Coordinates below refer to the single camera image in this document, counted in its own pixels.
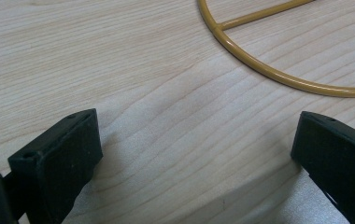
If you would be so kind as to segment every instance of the circular wire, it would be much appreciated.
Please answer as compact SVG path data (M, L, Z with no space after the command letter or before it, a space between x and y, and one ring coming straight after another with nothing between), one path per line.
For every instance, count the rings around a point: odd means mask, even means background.
M291 9L293 7L299 7L303 4L312 1L314 0L293 0L285 4L270 7L268 9L254 12L246 16L242 16L222 23L215 22L209 11L209 8L207 7L206 0L198 0L198 5L201 14L204 18L204 21L213 33L213 36L215 36L219 40L219 42L221 42L221 44L225 48L227 48L237 59L239 59L242 63L245 63L252 69L256 70L257 72L263 74L266 77L272 78L273 80L279 83L285 84L301 91L308 91L327 96L355 97L355 87L339 87L307 81L298 77L293 77L265 63L262 63L255 57L242 50L239 46L235 44L235 42L230 37L228 37L224 33L225 30L233 28L235 26L249 23L251 21L256 21L264 17L277 14L278 12Z

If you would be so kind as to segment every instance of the wooden table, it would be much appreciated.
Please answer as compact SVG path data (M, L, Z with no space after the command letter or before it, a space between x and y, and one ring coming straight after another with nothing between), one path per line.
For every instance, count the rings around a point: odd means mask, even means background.
M208 4L225 21L282 2ZM319 0L228 34L276 68L355 86L355 1ZM194 0L0 1L0 172L93 107L105 157L64 223L347 223L290 150L301 111L355 128L355 99L252 71Z

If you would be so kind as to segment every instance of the hole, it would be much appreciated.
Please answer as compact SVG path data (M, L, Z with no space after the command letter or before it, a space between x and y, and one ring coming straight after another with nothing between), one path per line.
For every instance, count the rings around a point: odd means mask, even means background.
M33 158L37 153L35 152L26 152L25 154L23 154L23 157L25 159L29 159L29 158Z

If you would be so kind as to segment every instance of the light wood surface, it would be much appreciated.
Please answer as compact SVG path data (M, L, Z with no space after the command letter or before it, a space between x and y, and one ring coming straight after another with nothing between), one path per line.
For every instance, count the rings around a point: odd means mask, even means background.
M208 4L225 21L282 2ZM290 74L355 86L355 1L227 33ZM93 107L105 157L64 223L346 223L290 150L301 111L355 128L355 99L253 72L194 0L0 1L0 172L56 121Z

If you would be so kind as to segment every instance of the yellow wire stand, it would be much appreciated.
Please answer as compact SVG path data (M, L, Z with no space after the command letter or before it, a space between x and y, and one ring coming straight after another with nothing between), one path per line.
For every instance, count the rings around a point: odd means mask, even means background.
M298 90L309 91L316 94L337 96L337 97L355 97L355 87L338 87L319 84L316 82L307 81L298 77L293 77L282 71L279 71L261 61L257 60L228 37L224 31L234 28L236 26L246 24L252 21L256 21L268 16L275 15L279 12L289 10L294 7L299 7L301 5L313 2L315 0L293 0L288 3L284 3L275 7L269 7L267 9L250 13L246 16L242 16L236 19L225 21L222 23L217 23L210 14L209 8L207 7L206 0L198 0L199 8L201 14L209 27L213 35L221 42L221 44L227 48L237 59L242 63L245 63L249 67L253 68L257 72L270 77L273 80L280 82L282 84L288 85Z

